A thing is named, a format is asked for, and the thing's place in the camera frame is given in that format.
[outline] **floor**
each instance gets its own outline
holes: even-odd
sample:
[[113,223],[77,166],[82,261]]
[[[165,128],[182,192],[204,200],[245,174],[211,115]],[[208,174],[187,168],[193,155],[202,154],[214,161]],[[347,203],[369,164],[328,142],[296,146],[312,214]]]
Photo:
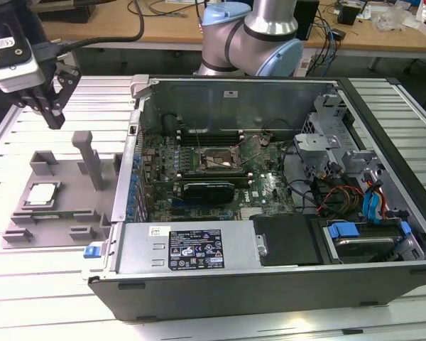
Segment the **floor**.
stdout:
[[[102,50],[87,48],[77,53],[84,75],[190,75],[200,65],[197,51],[163,50]],[[423,104],[426,100],[426,60],[415,63],[409,74],[404,69],[410,60],[399,58],[382,59],[374,71],[367,66],[369,58],[338,56],[327,73],[329,77],[393,77]],[[320,76],[322,68],[315,70]],[[9,105],[0,99],[0,121]]]

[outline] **power connector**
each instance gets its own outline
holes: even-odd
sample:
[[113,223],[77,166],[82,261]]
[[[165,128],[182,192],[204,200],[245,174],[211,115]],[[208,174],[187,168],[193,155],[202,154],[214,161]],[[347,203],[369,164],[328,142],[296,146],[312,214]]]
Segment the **power connector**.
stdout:
[[344,40],[344,38],[346,38],[346,33],[341,30],[338,30],[337,28],[333,28],[332,33],[333,33],[333,38],[337,41],[341,41],[341,40]]

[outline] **motherboard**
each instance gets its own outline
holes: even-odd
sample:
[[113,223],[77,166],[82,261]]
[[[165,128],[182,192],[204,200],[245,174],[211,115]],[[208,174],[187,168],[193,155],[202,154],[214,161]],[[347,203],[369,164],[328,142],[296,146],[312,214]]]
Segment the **motherboard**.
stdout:
[[[248,220],[291,213],[280,174],[281,142],[267,133],[143,135],[133,173],[147,222]],[[140,222],[129,209],[128,222]]]

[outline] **blue release button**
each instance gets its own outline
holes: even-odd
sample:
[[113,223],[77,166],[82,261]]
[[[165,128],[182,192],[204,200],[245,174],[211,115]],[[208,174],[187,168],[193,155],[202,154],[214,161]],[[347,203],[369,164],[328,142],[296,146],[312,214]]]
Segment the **blue release button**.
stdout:
[[101,258],[101,247],[86,247],[84,250],[84,258]]
[[410,226],[407,222],[401,222],[400,228],[403,229],[403,232],[404,232],[405,235],[412,233],[412,229],[410,228]]
[[328,226],[328,230],[332,238],[358,237],[360,235],[353,222],[335,222],[331,226]]

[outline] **warning label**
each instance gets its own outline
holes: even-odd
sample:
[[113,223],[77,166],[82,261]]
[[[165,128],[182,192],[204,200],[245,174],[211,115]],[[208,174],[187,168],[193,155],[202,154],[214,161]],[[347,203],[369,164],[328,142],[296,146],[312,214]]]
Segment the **warning label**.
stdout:
[[220,229],[169,232],[169,269],[224,268]]

